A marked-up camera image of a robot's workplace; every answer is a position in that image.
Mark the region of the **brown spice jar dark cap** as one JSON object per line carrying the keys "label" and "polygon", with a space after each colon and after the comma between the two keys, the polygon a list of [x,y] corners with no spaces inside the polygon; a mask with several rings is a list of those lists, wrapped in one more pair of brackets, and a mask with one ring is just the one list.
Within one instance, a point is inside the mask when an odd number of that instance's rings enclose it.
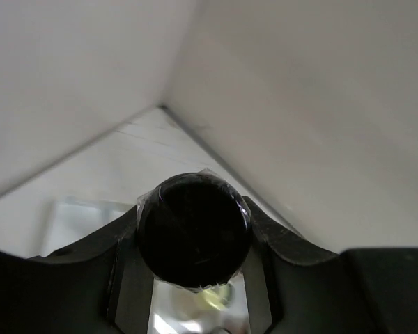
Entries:
{"label": "brown spice jar dark cap", "polygon": [[153,275],[191,292],[225,285],[251,247],[251,210],[211,170],[174,175],[137,202],[136,244]]}

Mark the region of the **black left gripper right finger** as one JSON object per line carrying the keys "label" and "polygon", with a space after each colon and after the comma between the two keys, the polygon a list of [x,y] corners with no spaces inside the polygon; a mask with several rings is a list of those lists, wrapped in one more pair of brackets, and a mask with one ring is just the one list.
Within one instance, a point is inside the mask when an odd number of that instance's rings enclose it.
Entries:
{"label": "black left gripper right finger", "polygon": [[246,203],[253,239],[242,271],[252,333],[418,333],[418,248],[336,254]]}

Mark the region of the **cream cap sauce bottle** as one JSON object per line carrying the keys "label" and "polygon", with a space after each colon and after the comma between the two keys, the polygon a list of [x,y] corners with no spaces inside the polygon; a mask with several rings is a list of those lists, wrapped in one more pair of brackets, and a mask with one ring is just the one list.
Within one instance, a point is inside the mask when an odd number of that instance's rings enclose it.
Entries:
{"label": "cream cap sauce bottle", "polygon": [[173,288],[170,293],[173,311],[180,320],[194,320],[210,312],[222,311],[229,307],[234,295],[231,283],[217,285],[200,292]]}

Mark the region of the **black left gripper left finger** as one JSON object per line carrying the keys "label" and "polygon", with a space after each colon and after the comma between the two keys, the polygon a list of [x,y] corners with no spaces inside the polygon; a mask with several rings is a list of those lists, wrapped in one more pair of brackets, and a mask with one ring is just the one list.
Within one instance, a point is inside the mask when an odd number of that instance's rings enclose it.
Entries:
{"label": "black left gripper left finger", "polygon": [[146,333],[153,276],[136,208],[46,257],[0,251],[0,333]]}

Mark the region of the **white divided organizer tray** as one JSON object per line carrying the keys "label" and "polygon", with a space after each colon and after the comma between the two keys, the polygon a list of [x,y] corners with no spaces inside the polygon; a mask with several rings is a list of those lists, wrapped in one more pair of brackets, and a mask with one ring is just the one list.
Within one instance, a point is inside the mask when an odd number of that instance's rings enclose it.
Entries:
{"label": "white divided organizer tray", "polygon": [[[40,254],[47,256],[95,232],[122,216],[130,208],[131,206],[125,203],[84,200],[74,196],[55,200],[47,220]],[[249,333],[249,317],[242,273],[237,273],[229,283],[233,285],[235,291],[227,309],[184,321],[177,318],[171,304],[171,290],[177,287],[155,280],[148,332]]]}

